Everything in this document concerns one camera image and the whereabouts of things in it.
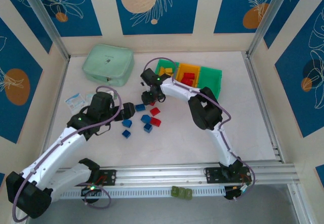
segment yellow bin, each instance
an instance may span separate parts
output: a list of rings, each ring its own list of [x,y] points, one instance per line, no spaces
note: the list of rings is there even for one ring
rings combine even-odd
[[[187,73],[187,72],[194,73],[194,80],[193,80],[192,86],[197,87],[199,74],[200,74],[200,66],[194,66],[194,65],[180,63],[176,80],[181,82],[181,80],[183,78],[183,73]]]

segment white tabletop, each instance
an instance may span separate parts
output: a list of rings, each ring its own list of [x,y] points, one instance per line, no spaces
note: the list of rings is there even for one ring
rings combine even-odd
[[[275,159],[269,136],[241,55],[241,52],[203,53],[150,53],[135,54],[135,66],[125,86],[115,87],[123,103],[141,104],[144,87],[140,84],[140,74],[147,61],[155,57],[168,57],[177,62],[220,69],[223,71],[219,103],[232,115],[232,120],[224,125],[227,136],[235,152],[243,160]],[[72,114],[65,100],[81,93],[94,91],[99,84],[86,79],[82,65],[85,57],[72,57],[68,66],[50,144],[66,127]],[[156,62],[151,63],[155,70]],[[113,122],[111,130],[101,136],[92,136],[87,144],[79,148],[62,167],[72,167],[87,157],[101,166],[189,164],[217,162],[218,155],[213,143],[204,130],[192,121],[188,104],[171,97],[164,103],[156,103],[160,113],[156,118],[162,121],[160,127],[153,127],[151,133],[143,130],[140,121],[146,111],[136,112],[131,118],[133,125],[128,129],[132,135],[126,139],[122,132],[126,129],[121,122]]]

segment red cube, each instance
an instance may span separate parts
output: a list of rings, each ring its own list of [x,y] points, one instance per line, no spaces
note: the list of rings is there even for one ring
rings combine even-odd
[[[183,73],[183,78],[194,80],[194,73],[185,72]]]
[[[190,80],[190,79],[187,79],[187,78],[183,78],[181,80],[181,83],[186,84],[187,86],[192,86],[193,80]]]
[[[154,108],[154,109],[151,109],[150,112],[151,112],[151,114],[152,114],[153,116],[155,116],[155,115],[157,115],[160,111],[159,111],[158,108]]]
[[[156,118],[152,117],[152,118],[151,118],[151,122],[150,122],[150,124],[159,127],[160,124],[161,124],[161,121],[160,121],[159,119],[156,119]]]

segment purple cable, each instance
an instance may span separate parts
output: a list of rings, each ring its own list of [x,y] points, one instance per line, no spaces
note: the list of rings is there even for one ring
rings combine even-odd
[[[81,129],[78,129],[76,131],[74,131],[73,133],[69,134],[67,137],[63,138],[61,140],[61,144],[63,144],[67,139],[69,139],[71,136],[83,131],[83,130],[86,130],[86,129],[90,129],[90,128],[93,128],[93,127],[98,127],[98,126],[102,126],[102,125],[105,125],[106,123],[109,123],[111,122],[113,119],[115,119],[117,117],[117,115],[120,113],[120,110],[122,109],[122,99],[120,98],[119,94],[117,93],[117,91],[115,89],[113,89],[112,87],[109,87],[109,86],[99,86],[96,88],[96,93],[98,92],[98,90],[100,88],[108,88],[110,90],[112,90],[118,97],[118,100],[119,100],[119,107],[118,107],[118,110],[117,112],[109,119],[105,120],[105,121],[102,121],[100,123],[97,123],[97,124],[92,124],[92,125],[88,125],[86,127],[83,127]],[[28,180],[31,178],[31,176],[33,174],[36,173],[36,170],[39,168],[39,166],[42,165],[42,163],[59,147],[61,146],[60,144],[57,144],[56,146],[54,146],[40,161],[38,164],[36,164],[36,166],[34,167],[34,172],[30,172],[26,179],[22,182],[21,186],[19,187],[18,191],[17,191],[17,194],[15,196],[15,199],[14,199],[14,203],[13,203],[13,206],[12,206],[12,219],[15,221],[15,222],[22,222],[24,220],[26,220],[28,218],[28,215],[25,216],[24,218],[22,219],[18,219],[17,218],[17,215],[16,215],[16,208],[17,208],[17,203],[18,203],[18,198],[23,190],[23,188],[25,187],[26,183],[28,182]]]
[[[97,209],[97,210],[103,210],[103,209],[107,209],[109,208],[110,204],[111,204],[111,197],[110,197],[110,194],[108,193],[108,191],[106,191],[103,187],[99,186],[99,185],[94,185],[94,184],[90,184],[90,183],[81,183],[81,184],[78,184],[77,186],[94,186],[98,189],[100,189],[102,192],[104,192],[108,198],[109,198],[109,203],[106,205],[106,206],[94,206],[94,205],[88,205],[87,203],[87,194],[90,193],[87,192],[86,195],[85,195],[85,203],[90,207],[90,208],[93,208],[93,209]]]
[[[152,61],[155,61],[155,60],[157,60],[157,59],[164,59],[164,60],[171,61],[171,62],[175,65],[175,68],[176,68],[175,73],[174,73],[174,75],[173,75],[173,77],[172,77],[172,82],[174,83],[174,85],[179,86],[179,87],[181,87],[181,88],[183,88],[183,89],[186,89],[186,90],[190,91],[189,88],[187,88],[186,86],[183,86],[183,85],[180,85],[180,84],[174,82],[174,76],[175,76],[176,71],[177,71],[177,64],[176,64],[173,60],[171,60],[171,59],[169,59],[169,58],[166,58],[166,57],[156,57],[156,58],[150,60],[149,62],[146,63],[146,65],[145,65],[145,67],[144,67],[144,71],[146,70],[146,67],[148,66],[148,64],[150,64]],[[220,109],[221,109],[221,110],[222,110],[222,111],[227,115],[228,119],[224,120],[224,121],[223,121],[222,123],[220,123],[220,125],[219,125],[219,132],[220,132],[220,134],[221,134],[221,137],[222,137],[222,139],[223,139],[223,141],[224,141],[224,143],[225,143],[225,146],[226,146],[227,150],[229,151],[229,153],[230,153],[233,157],[235,157],[239,162],[241,162],[243,165],[245,165],[245,166],[250,170],[250,172],[252,173],[253,181],[252,181],[251,187],[248,188],[247,191],[246,191],[246,193],[248,193],[248,192],[249,192],[249,191],[254,187],[254,185],[255,185],[255,180],[256,180],[256,179],[255,179],[255,173],[254,173],[253,169],[252,169],[252,168],[251,168],[251,167],[250,167],[250,166],[249,166],[245,161],[241,160],[238,156],[236,156],[236,155],[231,151],[231,148],[229,147],[229,145],[228,145],[228,143],[227,143],[227,141],[226,141],[226,139],[225,139],[225,136],[224,136],[224,134],[223,134],[223,132],[222,132],[222,130],[221,130],[221,127],[222,127],[225,123],[229,122],[229,121],[232,119],[232,116],[227,112],[227,110],[225,110],[222,106],[220,106],[218,103],[216,103],[216,102],[215,102],[214,100],[212,100],[210,97],[208,97],[208,96],[202,94],[201,92],[197,92],[197,91],[192,91],[192,92],[195,93],[195,94],[198,94],[198,95],[200,95],[200,96],[202,96],[202,97],[204,97],[205,99],[207,99],[208,101],[210,101],[211,103],[213,103],[214,105],[216,105],[218,108],[220,108]]]

